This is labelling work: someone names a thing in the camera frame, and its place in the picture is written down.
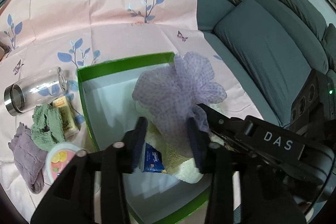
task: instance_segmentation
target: butterfly print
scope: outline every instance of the butterfly print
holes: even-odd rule
[[[21,60],[17,63],[17,65],[15,66],[15,68],[13,69],[14,75],[17,75],[20,71],[20,68],[23,66],[24,64],[21,64]]]
[[[177,33],[177,37],[181,38],[183,42],[185,42],[188,39],[187,37],[184,37],[180,31]]]

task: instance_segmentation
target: pink tablecloth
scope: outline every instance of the pink tablecloth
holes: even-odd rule
[[[12,51],[0,63],[0,93],[41,68],[66,72],[70,98],[81,125],[72,141],[91,148],[83,119],[76,69],[135,55],[188,51],[208,57],[215,81],[223,85],[224,111],[261,118],[240,83],[197,30],[197,0],[8,0],[0,9],[0,41]],[[8,114],[0,96],[0,183],[18,211],[29,221],[51,184],[45,174],[42,193],[34,195],[13,163],[7,143],[19,122],[31,126],[32,112]]]

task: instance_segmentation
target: glass cup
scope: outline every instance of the glass cup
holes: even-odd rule
[[[67,81],[60,67],[44,69],[6,88],[5,105],[12,116],[49,104],[67,92]]]

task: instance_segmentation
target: green towel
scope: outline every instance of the green towel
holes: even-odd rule
[[[55,144],[65,142],[63,121],[58,107],[36,106],[33,122],[31,138],[38,148],[50,151]]]

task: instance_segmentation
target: fruit printed lid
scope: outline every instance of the fruit printed lid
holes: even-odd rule
[[[51,183],[53,183],[65,166],[72,160],[79,150],[85,150],[82,147],[74,145],[70,142],[61,142],[55,145],[47,155],[45,168]],[[97,193],[100,189],[101,173],[95,172],[94,192]]]

